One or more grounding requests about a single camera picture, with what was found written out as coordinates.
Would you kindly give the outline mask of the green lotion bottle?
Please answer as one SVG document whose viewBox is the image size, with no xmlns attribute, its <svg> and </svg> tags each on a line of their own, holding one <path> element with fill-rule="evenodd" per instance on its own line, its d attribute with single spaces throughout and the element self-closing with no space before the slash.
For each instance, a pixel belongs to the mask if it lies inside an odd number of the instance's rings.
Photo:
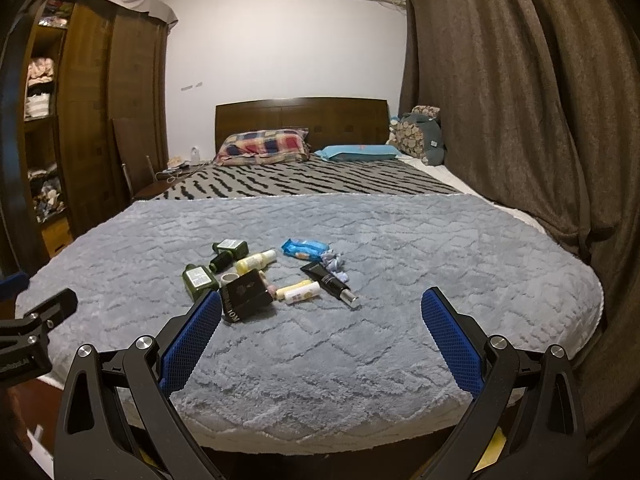
<svg viewBox="0 0 640 480">
<path fill-rule="evenodd" d="M 212 248 L 216 254 L 230 252 L 234 260 L 241 260 L 248 255 L 247 241 L 237 240 L 236 238 L 226 238 L 220 242 L 213 243 Z"/>
<path fill-rule="evenodd" d="M 216 292 L 219 289 L 215 275 L 210 272 L 207 266 L 188 263 L 181 276 L 184 287 L 193 302 L 197 302 L 198 298 L 208 292 Z"/>
</svg>

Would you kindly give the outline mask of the black box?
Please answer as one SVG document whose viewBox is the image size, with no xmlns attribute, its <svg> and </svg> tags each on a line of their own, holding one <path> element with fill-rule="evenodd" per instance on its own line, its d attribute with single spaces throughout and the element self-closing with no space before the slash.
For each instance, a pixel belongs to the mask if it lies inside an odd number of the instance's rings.
<svg viewBox="0 0 640 480">
<path fill-rule="evenodd" d="M 264 274 L 251 270 L 221 287 L 222 317 L 228 323 L 244 322 L 270 306 L 273 296 Z"/>
</svg>

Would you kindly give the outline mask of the yellow bottle white cap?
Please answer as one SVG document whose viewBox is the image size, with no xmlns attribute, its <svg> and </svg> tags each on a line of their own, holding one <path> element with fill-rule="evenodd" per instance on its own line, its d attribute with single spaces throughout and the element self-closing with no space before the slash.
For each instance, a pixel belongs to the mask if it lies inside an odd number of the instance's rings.
<svg viewBox="0 0 640 480">
<path fill-rule="evenodd" d="M 277 260 L 277 253 L 274 249 L 247 256 L 234 264 L 235 271 L 239 275 L 247 274 L 253 270 L 262 270 Z"/>
</svg>

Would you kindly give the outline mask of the cream small tube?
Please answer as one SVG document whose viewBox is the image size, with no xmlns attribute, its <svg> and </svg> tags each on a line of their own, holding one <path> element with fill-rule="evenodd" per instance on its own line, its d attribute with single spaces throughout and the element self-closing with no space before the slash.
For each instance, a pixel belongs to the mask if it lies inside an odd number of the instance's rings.
<svg viewBox="0 0 640 480">
<path fill-rule="evenodd" d="M 316 281 L 306 280 L 295 285 L 283 287 L 277 290 L 277 300 L 286 304 L 298 304 L 317 297 L 320 294 L 320 285 Z"/>
</svg>

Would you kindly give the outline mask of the tape roll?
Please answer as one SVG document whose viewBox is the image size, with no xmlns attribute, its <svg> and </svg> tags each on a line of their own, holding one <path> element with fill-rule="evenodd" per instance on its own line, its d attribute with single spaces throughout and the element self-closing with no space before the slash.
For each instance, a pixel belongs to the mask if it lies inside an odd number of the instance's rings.
<svg viewBox="0 0 640 480">
<path fill-rule="evenodd" d="M 233 281 L 237 280 L 239 278 L 239 275 L 234 273 L 234 272 L 228 272 L 225 274 L 222 274 L 220 277 L 220 284 L 221 285 L 228 285 L 230 283 L 232 283 Z"/>
</svg>

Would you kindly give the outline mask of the dark green round bottle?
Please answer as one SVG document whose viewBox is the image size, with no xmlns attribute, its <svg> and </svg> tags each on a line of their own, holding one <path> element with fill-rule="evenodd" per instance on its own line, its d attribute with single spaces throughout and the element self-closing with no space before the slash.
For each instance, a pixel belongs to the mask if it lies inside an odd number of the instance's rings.
<svg viewBox="0 0 640 480">
<path fill-rule="evenodd" d="M 208 267 L 213 274 L 219 274 L 229 269 L 234 263 L 234 255 L 228 250 L 218 252 L 218 254 L 209 261 Z"/>
</svg>

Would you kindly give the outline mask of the bedside table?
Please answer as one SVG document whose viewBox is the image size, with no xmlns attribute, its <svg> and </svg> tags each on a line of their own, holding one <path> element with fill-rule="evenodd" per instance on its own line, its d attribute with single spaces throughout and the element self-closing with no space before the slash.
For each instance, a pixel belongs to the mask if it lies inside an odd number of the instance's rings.
<svg viewBox="0 0 640 480">
<path fill-rule="evenodd" d="M 143 179 L 138 179 L 136 183 L 131 180 L 127 181 L 130 202 L 154 200 L 154 198 L 162 197 L 165 192 L 171 190 L 178 183 L 182 183 L 194 176 L 194 174 L 205 169 L 208 165 L 209 162 L 200 162 L 197 165 L 188 165 L 184 162 L 175 168 L 155 171 L 151 163 L 148 162 L 149 168 L 145 170 Z"/>
</svg>

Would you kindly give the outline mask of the clear plastic bottle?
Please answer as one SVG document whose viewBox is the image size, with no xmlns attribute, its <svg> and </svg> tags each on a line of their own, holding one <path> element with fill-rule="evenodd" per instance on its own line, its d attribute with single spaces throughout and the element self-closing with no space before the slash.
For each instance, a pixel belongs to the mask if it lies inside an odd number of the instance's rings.
<svg viewBox="0 0 640 480">
<path fill-rule="evenodd" d="M 191 148 L 190 162 L 192 165 L 198 165 L 201 162 L 200 150 L 196 146 Z"/>
</svg>

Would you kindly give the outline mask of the grey fluffy blanket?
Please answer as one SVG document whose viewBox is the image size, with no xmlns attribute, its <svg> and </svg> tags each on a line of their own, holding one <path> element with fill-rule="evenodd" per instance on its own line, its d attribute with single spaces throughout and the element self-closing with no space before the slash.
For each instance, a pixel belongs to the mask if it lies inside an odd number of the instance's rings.
<svg viewBox="0 0 640 480">
<path fill-rule="evenodd" d="M 202 445 L 243 453 L 364 450 L 456 424 L 470 398 L 420 312 L 438 287 L 515 347 L 584 348 L 603 290 L 555 240 L 468 194 L 150 200 L 79 237 L 17 299 L 25 313 L 64 288 L 77 311 L 50 337 L 53 375 L 76 349 L 128 347 L 190 308 L 181 274 L 226 237 L 254 252 L 318 240 L 345 261 L 349 307 L 328 294 L 221 323 L 171 400 Z"/>
</svg>

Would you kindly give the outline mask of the blue white crumpled wrapper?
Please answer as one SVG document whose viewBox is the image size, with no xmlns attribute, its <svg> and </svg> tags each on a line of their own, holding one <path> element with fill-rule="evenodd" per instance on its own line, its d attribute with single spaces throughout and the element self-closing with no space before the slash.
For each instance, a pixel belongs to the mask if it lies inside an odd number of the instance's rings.
<svg viewBox="0 0 640 480">
<path fill-rule="evenodd" d="M 333 274 L 338 280 L 343 283 L 349 281 L 347 273 L 344 271 L 345 260 L 344 258 L 329 250 L 321 256 L 321 263 L 331 274 Z"/>
</svg>

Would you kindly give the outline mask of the wooden wardrobe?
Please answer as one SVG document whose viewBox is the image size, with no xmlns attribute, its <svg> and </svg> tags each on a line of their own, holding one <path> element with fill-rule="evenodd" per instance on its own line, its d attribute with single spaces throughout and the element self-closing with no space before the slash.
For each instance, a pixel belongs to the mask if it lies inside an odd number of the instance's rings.
<svg viewBox="0 0 640 480">
<path fill-rule="evenodd" d="M 17 19 L 1 64 L 3 274 L 35 274 L 52 257 L 29 170 L 55 164 L 58 218 L 77 238 L 136 194 L 119 138 L 139 143 L 143 172 L 165 167 L 169 31 L 110 0 L 32 0 Z"/>
</svg>

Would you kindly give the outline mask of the blue snack wrapper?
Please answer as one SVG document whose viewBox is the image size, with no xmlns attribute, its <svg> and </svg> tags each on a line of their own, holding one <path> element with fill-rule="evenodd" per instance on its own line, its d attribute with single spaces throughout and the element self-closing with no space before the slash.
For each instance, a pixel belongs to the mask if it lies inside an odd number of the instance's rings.
<svg viewBox="0 0 640 480">
<path fill-rule="evenodd" d="M 320 261 L 322 256 L 330 250 L 328 244 L 318 240 L 294 240 L 289 238 L 281 246 L 283 255 L 305 261 Z"/>
</svg>

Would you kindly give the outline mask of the zebra striped bed cover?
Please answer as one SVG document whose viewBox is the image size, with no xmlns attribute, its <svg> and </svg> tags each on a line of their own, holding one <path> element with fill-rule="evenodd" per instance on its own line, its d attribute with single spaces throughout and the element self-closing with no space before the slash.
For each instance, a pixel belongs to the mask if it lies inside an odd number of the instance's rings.
<svg viewBox="0 0 640 480">
<path fill-rule="evenodd" d="M 309 194 L 456 194 L 451 185 L 400 159 L 306 162 L 265 166 L 206 165 L 160 194 L 162 200 L 205 200 Z"/>
</svg>

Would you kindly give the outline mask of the plaid pillow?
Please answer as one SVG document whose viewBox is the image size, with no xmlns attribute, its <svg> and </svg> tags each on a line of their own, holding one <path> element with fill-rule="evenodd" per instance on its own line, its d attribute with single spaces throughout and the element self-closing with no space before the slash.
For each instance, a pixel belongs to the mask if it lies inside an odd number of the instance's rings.
<svg viewBox="0 0 640 480">
<path fill-rule="evenodd" d="M 214 159 L 217 166 L 265 166 L 280 162 L 306 162 L 306 129 L 273 129 L 235 133 L 222 142 Z"/>
</svg>

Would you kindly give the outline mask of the patterned cushion pile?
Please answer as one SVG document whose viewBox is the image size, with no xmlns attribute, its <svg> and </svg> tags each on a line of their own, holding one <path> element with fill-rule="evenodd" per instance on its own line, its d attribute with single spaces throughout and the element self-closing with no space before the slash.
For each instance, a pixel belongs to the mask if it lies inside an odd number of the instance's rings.
<svg viewBox="0 0 640 480">
<path fill-rule="evenodd" d="M 446 146 L 440 125 L 440 108 L 417 105 L 401 118 L 390 120 L 387 144 L 424 165 L 439 166 L 445 161 Z"/>
</svg>

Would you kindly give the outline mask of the blue pillow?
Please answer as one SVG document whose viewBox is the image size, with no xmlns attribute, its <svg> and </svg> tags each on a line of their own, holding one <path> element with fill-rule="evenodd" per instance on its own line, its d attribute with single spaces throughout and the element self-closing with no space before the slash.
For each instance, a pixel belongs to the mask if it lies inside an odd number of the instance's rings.
<svg viewBox="0 0 640 480">
<path fill-rule="evenodd" d="M 327 146 L 314 154 L 327 162 L 379 162 L 395 159 L 400 151 L 388 144 L 341 144 Z"/>
</svg>

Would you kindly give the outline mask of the wooden headboard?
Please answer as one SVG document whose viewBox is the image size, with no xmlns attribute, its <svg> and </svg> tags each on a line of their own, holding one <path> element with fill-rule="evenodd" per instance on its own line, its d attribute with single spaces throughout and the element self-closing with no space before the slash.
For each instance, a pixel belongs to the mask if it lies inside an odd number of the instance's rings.
<svg viewBox="0 0 640 480">
<path fill-rule="evenodd" d="M 390 116 L 384 100 L 296 98 L 220 104 L 215 110 L 215 145 L 235 133 L 306 128 L 312 150 L 337 144 L 383 144 Z"/>
</svg>

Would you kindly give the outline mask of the brown curtain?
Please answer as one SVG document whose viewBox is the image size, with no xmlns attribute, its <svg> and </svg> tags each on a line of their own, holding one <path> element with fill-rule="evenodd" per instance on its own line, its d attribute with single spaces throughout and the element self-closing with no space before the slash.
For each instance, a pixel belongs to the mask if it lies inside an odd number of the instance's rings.
<svg viewBox="0 0 640 480">
<path fill-rule="evenodd" d="M 400 106 L 435 105 L 448 168 L 526 211 L 602 283 L 587 426 L 639 415 L 639 38 L 615 0 L 407 0 Z"/>
</svg>

